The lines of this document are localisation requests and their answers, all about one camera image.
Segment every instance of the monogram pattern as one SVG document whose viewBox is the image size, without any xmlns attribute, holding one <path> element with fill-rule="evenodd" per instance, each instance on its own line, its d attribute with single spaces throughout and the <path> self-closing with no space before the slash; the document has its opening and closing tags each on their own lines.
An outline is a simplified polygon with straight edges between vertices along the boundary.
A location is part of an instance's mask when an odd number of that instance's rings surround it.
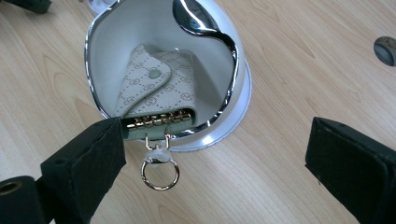
<svg viewBox="0 0 396 224">
<path fill-rule="evenodd" d="M 193 55 L 187 50 L 149 54 L 143 45 L 133 50 L 121 86 L 115 116 L 136 117 L 195 108 Z"/>
</svg>

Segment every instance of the wood grain surface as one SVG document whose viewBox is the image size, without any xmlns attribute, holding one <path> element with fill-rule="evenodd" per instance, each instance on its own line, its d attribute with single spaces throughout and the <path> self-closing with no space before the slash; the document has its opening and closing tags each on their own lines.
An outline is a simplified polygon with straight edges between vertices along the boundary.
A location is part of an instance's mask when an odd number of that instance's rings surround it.
<svg viewBox="0 0 396 224">
<path fill-rule="evenodd" d="M 253 76 L 246 117 L 213 147 L 175 154 L 182 176 L 166 192 L 144 185 L 145 149 L 126 142 L 128 163 L 92 223 L 357 223 L 304 155 L 314 116 L 396 149 L 396 67 L 373 50 L 380 36 L 396 37 L 396 2 L 218 3 Z M 77 0 L 53 0 L 44 15 L 0 4 L 0 180 L 39 178 L 43 160 L 102 119 L 84 68 L 92 20 Z"/>
</svg>

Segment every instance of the metal ring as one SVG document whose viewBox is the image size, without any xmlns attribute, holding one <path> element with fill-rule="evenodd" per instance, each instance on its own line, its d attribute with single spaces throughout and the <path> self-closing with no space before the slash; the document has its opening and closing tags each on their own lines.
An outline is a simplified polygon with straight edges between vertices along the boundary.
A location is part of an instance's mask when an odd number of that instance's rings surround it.
<svg viewBox="0 0 396 224">
<path fill-rule="evenodd" d="M 178 178 L 180 177 L 180 171 L 178 169 L 177 163 L 174 160 L 169 160 L 169 161 L 174 165 L 175 170 L 176 170 L 175 179 L 172 182 L 172 184 L 170 184 L 170 185 L 168 185 L 166 187 L 159 187 L 159 186 L 155 186 L 151 182 L 149 182 L 149 180 L 146 178 L 146 174 L 145 174 L 146 166 L 148 164 L 151 164 L 151 162 L 149 162 L 149 161 L 144 161 L 143 165 L 142 165 L 141 175 L 142 175 L 143 182 L 145 182 L 145 184 L 147 186 L 149 186 L 150 188 L 158 190 L 158 191 L 171 189 L 177 183 Z"/>
</svg>

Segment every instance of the black object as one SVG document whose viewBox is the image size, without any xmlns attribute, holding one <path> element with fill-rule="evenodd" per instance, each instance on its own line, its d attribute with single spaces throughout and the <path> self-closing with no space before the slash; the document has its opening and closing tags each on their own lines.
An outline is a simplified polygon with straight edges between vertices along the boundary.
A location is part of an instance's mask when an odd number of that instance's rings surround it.
<svg viewBox="0 0 396 224">
<path fill-rule="evenodd" d="M 18 7 L 23 7 L 29 11 L 33 11 L 38 14 L 46 13 L 49 8 L 51 1 L 50 0 L 4 0 L 5 2 L 9 2 Z"/>
<path fill-rule="evenodd" d="M 41 163 L 36 182 L 0 182 L 0 223 L 89 223 L 125 163 L 120 118 L 99 121 Z"/>
<path fill-rule="evenodd" d="M 306 167 L 360 223 L 396 223 L 396 152 L 345 124 L 314 118 Z"/>
</svg>

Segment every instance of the key ring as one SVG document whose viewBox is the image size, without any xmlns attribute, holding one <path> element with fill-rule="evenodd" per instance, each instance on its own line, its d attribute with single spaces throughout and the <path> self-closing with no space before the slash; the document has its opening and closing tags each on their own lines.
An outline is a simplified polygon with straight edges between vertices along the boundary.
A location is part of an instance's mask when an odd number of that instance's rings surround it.
<svg viewBox="0 0 396 224">
<path fill-rule="evenodd" d="M 165 135 L 165 142 L 166 142 L 165 148 L 161 148 L 161 146 L 158 144 L 156 144 L 154 147 L 151 147 L 149 145 L 149 138 L 146 135 L 146 148 L 149 150 L 149 153 L 143 161 L 143 165 L 142 165 L 140 174 L 142 176 L 143 182 L 145 182 L 145 184 L 148 187 L 150 187 L 151 189 L 158 190 L 158 191 L 171 189 L 177 183 L 177 181 L 180 177 L 180 171 L 178 169 L 178 165 L 172 159 L 172 156 L 171 156 L 170 152 L 168 151 L 169 150 L 169 139 L 170 139 L 170 135 L 166 134 Z M 159 187 L 159 186 L 152 184 L 146 178 L 146 174 L 145 174 L 146 167 L 149 164 L 164 164 L 164 163 L 168 163 L 168 162 L 171 162 L 175 167 L 176 174 L 175 174 L 175 179 L 173 180 L 173 182 L 170 185 L 165 186 L 165 187 Z"/>
</svg>

